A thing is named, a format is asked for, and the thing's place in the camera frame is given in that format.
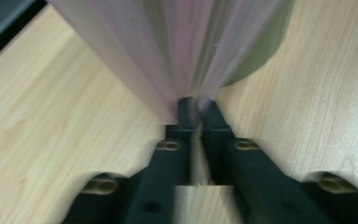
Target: wooden surface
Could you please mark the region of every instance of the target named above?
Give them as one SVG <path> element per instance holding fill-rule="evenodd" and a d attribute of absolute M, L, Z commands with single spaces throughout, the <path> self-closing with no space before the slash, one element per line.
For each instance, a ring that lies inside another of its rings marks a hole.
<path fill-rule="evenodd" d="M 358 187 L 358 1 L 297 1 L 275 56 L 218 102 L 236 135 L 290 176 L 331 171 Z M 162 136 L 47 7 L 0 54 L 0 223 L 60 222 L 88 177 L 132 175 Z M 232 221 L 224 189 L 182 191 L 183 223 Z"/>

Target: metal screw head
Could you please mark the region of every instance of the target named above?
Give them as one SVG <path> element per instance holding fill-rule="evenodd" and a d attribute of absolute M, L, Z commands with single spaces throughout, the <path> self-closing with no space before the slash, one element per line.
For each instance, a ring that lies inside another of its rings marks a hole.
<path fill-rule="evenodd" d="M 106 195 L 118 189 L 118 182 L 112 179 L 91 179 L 81 193 Z"/>
<path fill-rule="evenodd" d="M 239 149 L 239 150 L 260 149 L 260 147 L 258 147 L 258 145 L 256 145 L 255 143 L 253 143 L 253 142 L 244 142 L 244 141 L 234 143 L 234 147 L 236 149 Z"/>
<path fill-rule="evenodd" d="M 335 194 L 358 192 L 354 185 L 337 175 L 322 176 L 318 181 L 318 186 Z"/>
<path fill-rule="evenodd" d="M 159 142 L 156 146 L 158 150 L 177 150 L 180 148 L 180 144 L 177 142 Z"/>

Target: black object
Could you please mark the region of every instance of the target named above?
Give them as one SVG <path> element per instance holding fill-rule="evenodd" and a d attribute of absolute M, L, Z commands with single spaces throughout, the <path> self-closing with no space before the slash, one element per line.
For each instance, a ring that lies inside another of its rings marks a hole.
<path fill-rule="evenodd" d="M 45 0 L 0 0 L 0 50 L 45 5 Z"/>
<path fill-rule="evenodd" d="M 191 101 L 179 101 L 178 125 L 166 127 L 148 167 L 131 178 L 93 177 L 63 223 L 172 223 L 174 186 L 189 183 L 190 142 L 199 124 Z M 215 102 L 200 118 L 212 178 L 234 186 L 245 223 L 358 223 L 358 189 L 339 176 L 296 182 L 256 143 L 236 138 Z"/>

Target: translucent plastic bag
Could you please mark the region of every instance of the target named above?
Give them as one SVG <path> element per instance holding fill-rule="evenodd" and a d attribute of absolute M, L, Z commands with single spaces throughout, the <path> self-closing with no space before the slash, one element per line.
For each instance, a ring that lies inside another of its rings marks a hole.
<path fill-rule="evenodd" d="M 213 98 L 281 0 L 49 0 L 164 122 Z"/>

